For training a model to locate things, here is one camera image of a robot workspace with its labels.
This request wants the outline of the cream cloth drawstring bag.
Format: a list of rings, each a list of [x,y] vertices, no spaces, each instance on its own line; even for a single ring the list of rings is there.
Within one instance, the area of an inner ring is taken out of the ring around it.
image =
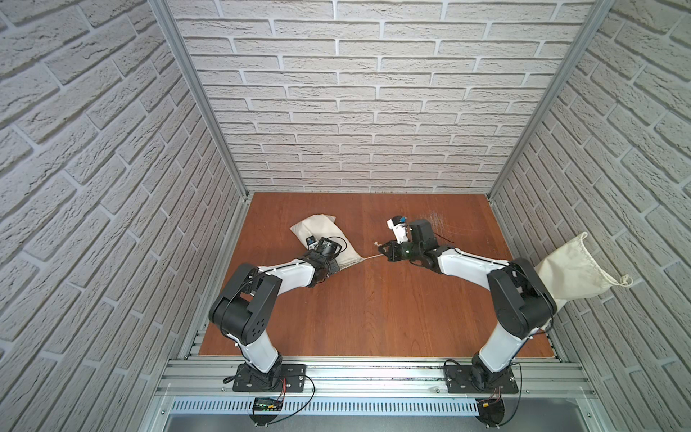
[[[331,238],[342,245],[345,251],[336,258],[336,262],[341,270],[356,266],[369,259],[381,257],[379,253],[372,257],[361,257],[344,232],[338,228],[335,221],[335,216],[315,214],[291,226],[290,231],[298,238],[305,248],[308,246],[307,238],[309,237],[314,237],[316,240]]]

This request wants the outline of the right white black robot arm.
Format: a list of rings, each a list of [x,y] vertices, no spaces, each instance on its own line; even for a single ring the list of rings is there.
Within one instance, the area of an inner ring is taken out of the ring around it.
[[[395,239],[378,247],[390,262],[410,261],[435,273],[454,276],[487,289],[498,324],[473,356],[470,379],[479,390],[507,375],[525,342],[557,313],[557,303],[530,261],[476,256],[441,245],[427,220],[408,222],[403,216],[387,221]]]

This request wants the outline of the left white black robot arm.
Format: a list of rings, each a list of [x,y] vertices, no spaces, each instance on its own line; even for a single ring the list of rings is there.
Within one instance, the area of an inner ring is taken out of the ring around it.
[[[339,270],[337,256],[334,251],[309,250],[280,265],[240,265],[212,303],[209,321],[238,345],[251,370],[274,377],[282,358],[266,328],[278,297],[324,282]]]

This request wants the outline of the right round black controller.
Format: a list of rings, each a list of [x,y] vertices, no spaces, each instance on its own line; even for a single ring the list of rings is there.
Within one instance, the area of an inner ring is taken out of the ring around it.
[[[505,403],[502,399],[477,400],[477,419],[488,428],[496,428],[505,417]]]

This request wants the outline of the white perforated vent strip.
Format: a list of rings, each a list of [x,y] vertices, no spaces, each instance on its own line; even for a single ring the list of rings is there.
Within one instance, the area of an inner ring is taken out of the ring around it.
[[[250,396],[177,397],[169,409],[172,414],[259,414]],[[477,417],[473,398],[377,398],[377,397],[293,397],[284,402],[282,414],[300,412],[315,416],[432,416]]]

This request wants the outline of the left aluminium corner post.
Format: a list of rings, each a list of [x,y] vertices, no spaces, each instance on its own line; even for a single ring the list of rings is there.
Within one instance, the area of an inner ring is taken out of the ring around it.
[[[230,173],[230,177],[243,200],[248,200],[250,192],[245,186],[239,169],[235,163],[234,158],[230,152],[228,143],[221,130],[221,126],[212,109],[212,105],[208,95],[203,88],[203,83],[194,66],[193,59],[187,50],[185,40],[180,30],[177,27],[176,20],[172,11],[164,0],[149,1],[153,14],[156,17],[159,26],[167,40],[167,44],[174,55],[178,68],[181,71],[185,82],[189,87],[190,93],[196,103],[199,112],[205,121],[212,140],[221,154],[226,168]]]

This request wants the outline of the aluminium corner post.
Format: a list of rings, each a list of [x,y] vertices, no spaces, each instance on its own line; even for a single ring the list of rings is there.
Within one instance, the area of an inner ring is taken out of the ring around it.
[[[502,187],[509,179],[509,175],[524,153],[525,148],[530,142],[530,139],[543,121],[543,118],[545,118],[545,115],[547,115],[549,112],[555,100],[561,94],[561,91],[563,91],[568,79],[574,72],[574,69],[578,65],[586,49],[590,46],[590,43],[596,36],[597,31],[601,27],[614,4],[614,0],[597,0],[590,8],[583,25],[581,25],[581,28],[579,29],[575,39],[570,44],[563,61],[557,68],[549,85],[545,89],[545,93],[541,97],[527,125],[519,136],[516,146],[514,149],[512,149],[506,163],[502,167],[502,171],[500,171],[500,174],[491,187],[489,194],[487,194],[490,204],[493,204],[498,198]]]
[[[212,105],[208,95],[203,88],[203,83],[194,66],[193,59],[187,50],[185,40],[180,30],[177,27],[176,20],[172,11],[164,0],[149,1],[153,14],[156,17],[159,26],[167,40],[167,44],[174,55],[178,68],[181,71],[185,82],[189,87],[190,93],[196,103],[199,112],[205,121],[212,140],[221,154],[226,168],[230,173],[230,177],[243,200],[248,200],[250,192],[245,186],[239,169],[235,163],[234,158],[230,152],[228,143],[221,130],[221,126],[212,109]]]

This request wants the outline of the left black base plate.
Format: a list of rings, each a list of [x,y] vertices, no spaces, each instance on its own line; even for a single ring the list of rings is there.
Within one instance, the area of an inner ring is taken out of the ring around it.
[[[301,393],[306,381],[306,369],[307,366],[304,364],[285,364],[276,366],[264,374],[248,364],[241,364],[233,376],[232,391]]]

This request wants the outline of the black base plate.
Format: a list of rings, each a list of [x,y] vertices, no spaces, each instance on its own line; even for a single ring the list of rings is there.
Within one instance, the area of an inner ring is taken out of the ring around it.
[[[304,364],[285,364],[276,366],[264,374],[248,364],[241,364],[233,376],[232,391],[301,393],[306,381],[306,369],[307,366]]]
[[[450,394],[518,394],[518,382],[510,367],[491,372],[484,365],[445,365],[444,381]]]

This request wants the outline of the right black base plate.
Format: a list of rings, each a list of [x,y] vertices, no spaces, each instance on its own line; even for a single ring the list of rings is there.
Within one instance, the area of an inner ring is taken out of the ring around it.
[[[484,365],[445,365],[444,381],[450,394],[518,394],[518,382],[510,367],[491,372]]]

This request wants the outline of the cream cloth bag at wall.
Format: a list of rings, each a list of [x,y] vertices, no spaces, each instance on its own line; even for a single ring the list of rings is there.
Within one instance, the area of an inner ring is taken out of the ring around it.
[[[536,273],[554,299],[557,311],[570,301],[599,296],[612,286],[633,285],[630,275],[616,279],[597,264],[584,243],[587,237],[588,232],[581,232],[536,266]]]

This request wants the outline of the aluminium front rail frame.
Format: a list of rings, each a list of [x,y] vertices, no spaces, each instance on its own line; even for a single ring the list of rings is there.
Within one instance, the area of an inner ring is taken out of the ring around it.
[[[195,357],[167,363],[155,388],[151,405],[140,426],[142,431],[161,431],[175,414],[169,412],[177,397],[250,396],[276,398],[279,392],[233,392],[232,380],[239,356]],[[506,417],[517,420],[546,419],[546,408],[533,408],[533,401],[566,401],[577,409],[576,423],[588,431],[611,431],[592,382],[578,363],[559,360],[518,359],[510,368],[518,382],[518,394],[450,394],[444,381],[445,365],[471,365],[467,359],[403,357],[289,356],[285,364],[304,364],[316,384],[316,396],[377,398],[473,398],[502,399]],[[311,397],[306,380],[301,393],[288,392],[285,399]]]

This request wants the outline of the right aluminium corner post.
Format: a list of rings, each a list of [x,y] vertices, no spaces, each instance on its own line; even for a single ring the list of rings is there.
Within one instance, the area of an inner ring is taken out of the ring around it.
[[[596,36],[597,31],[601,27],[614,4],[614,0],[597,0],[590,8],[583,25],[581,25],[581,28],[579,29],[575,39],[570,44],[563,61],[557,68],[549,85],[545,89],[545,93],[541,97],[527,125],[519,136],[516,146],[514,149],[512,149],[506,163],[502,167],[502,171],[500,171],[500,174],[491,187],[489,194],[487,194],[490,204],[493,204],[498,198],[502,187],[509,179],[509,175],[524,153],[525,148],[530,142],[530,139],[543,121],[543,118],[545,118],[545,115],[547,115],[549,112],[555,100],[561,94],[561,91],[563,91],[568,79],[574,72],[574,69],[578,65],[586,49],[590,46],[590,43]]]

